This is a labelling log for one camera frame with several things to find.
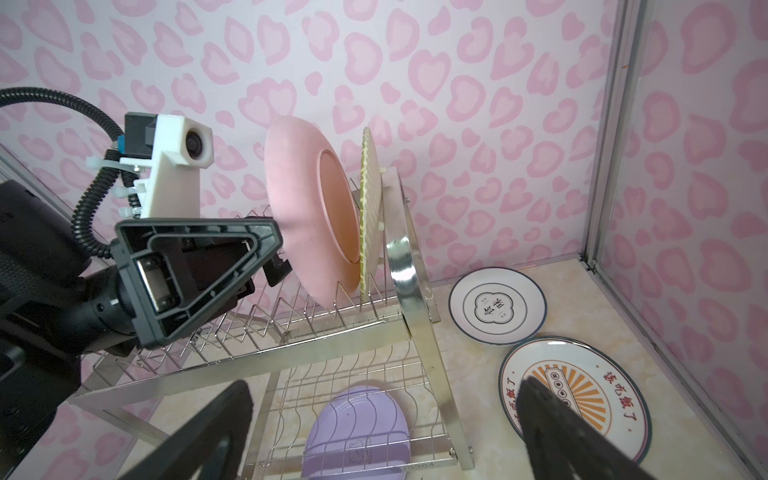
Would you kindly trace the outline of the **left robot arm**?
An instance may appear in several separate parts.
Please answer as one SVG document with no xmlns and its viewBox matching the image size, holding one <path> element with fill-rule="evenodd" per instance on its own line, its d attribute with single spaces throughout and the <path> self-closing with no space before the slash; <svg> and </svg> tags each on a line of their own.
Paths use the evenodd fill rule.
<svg viewBox="0 0 768 480">
<path fill-rule="evenodd" d="M 15 181 L 1 186 L 1 470 L 12 471 L 81 386 L 81 359 L 126 356 L 190 336 L 291 271 L 269 217 L 153 218 L 117 224 L 111 267 L 64 218 Z"/>
</svg>

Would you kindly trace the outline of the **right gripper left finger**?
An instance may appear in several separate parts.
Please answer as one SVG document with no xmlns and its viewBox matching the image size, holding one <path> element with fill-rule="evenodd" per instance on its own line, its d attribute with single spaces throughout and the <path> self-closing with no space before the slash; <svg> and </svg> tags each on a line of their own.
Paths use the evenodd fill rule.
<svg viewBox="0 0 768 480">
<path fill-rule="evenodd" d="M 249 387 L 237 380 L 123 477 L 235 479 L 252 414 Z"/>
</svg>

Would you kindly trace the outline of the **yellow woven plate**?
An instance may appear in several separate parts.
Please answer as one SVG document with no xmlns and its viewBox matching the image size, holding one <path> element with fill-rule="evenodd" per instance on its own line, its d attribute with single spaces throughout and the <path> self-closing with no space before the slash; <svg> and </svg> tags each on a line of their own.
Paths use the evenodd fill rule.
<svg viewBox="0 0 768 480">
<path fill-rule="evenodd" d="M 360 168 L 360 294 L 370 298 L 379 267 L 383 236 L 382 169 L 369 127 L 363 130 Z"/>
</svg>

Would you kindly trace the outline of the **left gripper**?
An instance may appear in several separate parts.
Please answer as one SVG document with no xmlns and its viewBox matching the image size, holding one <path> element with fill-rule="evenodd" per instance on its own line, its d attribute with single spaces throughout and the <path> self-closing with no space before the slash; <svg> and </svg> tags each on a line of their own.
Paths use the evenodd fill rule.
<svg viewBox="0 0 768 480">
<path fill-rule="evenodd" d="M 89 279 L 91 316 L 100 335 L 137 336 L 146 349 L 235 308 L 258 272 L 275 286 L 292 271 L 270 217 L 126 220 L 115 233 L 114 266 Z"/>
</svg>

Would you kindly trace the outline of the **pink bear plate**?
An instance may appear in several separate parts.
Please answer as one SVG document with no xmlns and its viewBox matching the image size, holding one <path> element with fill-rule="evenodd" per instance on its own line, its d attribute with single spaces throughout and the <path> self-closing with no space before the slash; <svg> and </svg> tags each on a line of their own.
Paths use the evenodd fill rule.
<svg viewBox="0 0 768 480">
<path fill-rule="evenodd" d="M 322 132 L 293 116 L 271 124 L 264 152 L 283 250 L 307 294 L 331 309 L 360 277 L 359 218 L 345 171 Z"/>
</svg>

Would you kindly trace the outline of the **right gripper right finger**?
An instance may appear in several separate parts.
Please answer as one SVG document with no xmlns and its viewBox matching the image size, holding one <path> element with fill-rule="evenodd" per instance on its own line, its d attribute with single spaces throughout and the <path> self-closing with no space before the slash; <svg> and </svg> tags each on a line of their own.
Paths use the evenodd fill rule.
<svg viewBox="0 0 768 480">
<path fill-rule="evenodd" d="M 653 479 L 535 378 L 522 381 L 517 412 L 536 479 Z"/>
</svg>

